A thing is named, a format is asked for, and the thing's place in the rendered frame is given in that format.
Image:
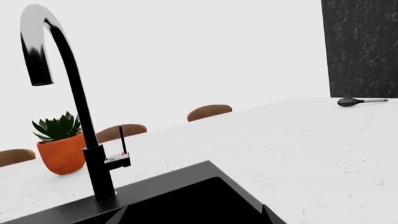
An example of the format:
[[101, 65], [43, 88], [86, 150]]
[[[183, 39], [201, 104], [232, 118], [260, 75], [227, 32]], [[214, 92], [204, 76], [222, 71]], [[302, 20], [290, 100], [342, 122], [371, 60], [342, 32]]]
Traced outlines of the black kitchen sink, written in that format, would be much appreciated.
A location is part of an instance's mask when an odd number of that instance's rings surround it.
[[96, 203], [86, 197], [4, 224], [106, 224], [128, 206], [120, 224], [263, 224], [262, 205], [210, 161], [116, 189]]

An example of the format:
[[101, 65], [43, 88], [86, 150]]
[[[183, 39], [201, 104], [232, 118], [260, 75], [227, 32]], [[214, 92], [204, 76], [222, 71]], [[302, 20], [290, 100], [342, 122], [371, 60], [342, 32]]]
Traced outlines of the brown wooden chair back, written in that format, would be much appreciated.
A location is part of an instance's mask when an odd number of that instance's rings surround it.
[[96, 134], [98, 143], [104, 143], [108, 141], [113, 141], [115, 139], [120, 139], [121, 135], [119, 132], [119, 127], [122, 128], [124, 137], [134, 136], [147, 132], [147, 128], [141, 124], [119, 124], [98, 132]]
[[199, 119], [216, 116], [223, 113], [230, 113], [232, 111], [233, 109], [230, 105], [217, 104], [217, 105], [202, 106], [200, 108], [196, 108], [195, 110], [191, 111], [187, 115], [187, 121], [188, 122], [196, 121]]
[[35, 158], [35, 152], [30, 149], [10, 149], [0, 151], [0, 167], [34, 160]]

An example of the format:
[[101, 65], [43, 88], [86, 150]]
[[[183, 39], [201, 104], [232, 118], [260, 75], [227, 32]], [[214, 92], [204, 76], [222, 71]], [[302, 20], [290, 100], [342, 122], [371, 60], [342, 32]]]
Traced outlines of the black spoon utensil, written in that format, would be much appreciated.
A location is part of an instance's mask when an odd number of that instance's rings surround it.
[[338, 106], [341, 106], [342, 108], [349, 108], [352, 106], [356, 106], [357, 104], [361, 103], [378, 103], [378, 102], [388, 102], [388, 98], [373, 98], [373, 99], [365, 99], [365, 100], [359, 100], [357, 98], [342, 98], [337, 101]]

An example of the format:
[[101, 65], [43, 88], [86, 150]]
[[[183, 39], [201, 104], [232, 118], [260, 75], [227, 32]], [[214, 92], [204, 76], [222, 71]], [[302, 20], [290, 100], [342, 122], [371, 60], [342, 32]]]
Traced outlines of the black gooseneck kitchen faucet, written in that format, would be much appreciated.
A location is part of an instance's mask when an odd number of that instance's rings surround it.
[[24, 60], [33, 86], [53, 83], [45, 50], [44, 29], [48, 29], [57, 45], [67, 72], [75, 107], [81, 122], [86, 148], [83, 149], [96, 203], [116, 197], [110, 171], [131, 165], [129, 153], [123, 151], [107, 157], [103, 145], [97, 141], [81, 83], [78, 67], [67, 35], [57, 18], [42, 5], [28, 5], [21, 14], [20, 34]]

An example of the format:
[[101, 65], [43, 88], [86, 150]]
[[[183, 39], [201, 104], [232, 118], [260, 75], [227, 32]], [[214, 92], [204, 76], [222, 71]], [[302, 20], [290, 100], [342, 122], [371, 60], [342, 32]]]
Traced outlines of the black marble tall cabinet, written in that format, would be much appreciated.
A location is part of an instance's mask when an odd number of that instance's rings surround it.
[[398, 0], [321, 0], [330, 96], [398, 98]]

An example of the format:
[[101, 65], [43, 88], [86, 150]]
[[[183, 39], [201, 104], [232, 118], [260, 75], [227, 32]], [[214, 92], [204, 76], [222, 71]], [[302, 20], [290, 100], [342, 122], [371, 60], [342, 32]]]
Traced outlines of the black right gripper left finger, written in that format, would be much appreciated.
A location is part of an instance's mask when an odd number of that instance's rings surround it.
[[123, 216], [127, 210], [128, 206], [126, 205], [125, 207], [121, 208], [118, 212], [114, 214], [107, 222], [106, 224], [120, 224], [121, 220], [123, 219]]

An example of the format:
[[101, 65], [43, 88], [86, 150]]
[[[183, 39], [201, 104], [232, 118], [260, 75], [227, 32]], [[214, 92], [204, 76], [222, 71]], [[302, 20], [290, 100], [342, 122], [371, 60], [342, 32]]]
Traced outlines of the succulent in orange pot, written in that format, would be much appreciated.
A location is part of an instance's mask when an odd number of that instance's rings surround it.
[[33, 121], [32, 132], [39, 141], [37, 149], [46, 168], [57, 175], [68, 175], [85, 164], [85, 139], [78, 115], [69, 112], [58, 119]]

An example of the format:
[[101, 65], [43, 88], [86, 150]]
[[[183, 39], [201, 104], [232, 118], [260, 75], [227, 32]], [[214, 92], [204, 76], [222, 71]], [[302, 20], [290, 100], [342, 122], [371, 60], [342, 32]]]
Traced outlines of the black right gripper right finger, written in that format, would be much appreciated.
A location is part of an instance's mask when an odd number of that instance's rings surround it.
[[279, 224], [274, 220], [274, 212], [266, 205], [262, 205], [261, 217], [263, 224]]

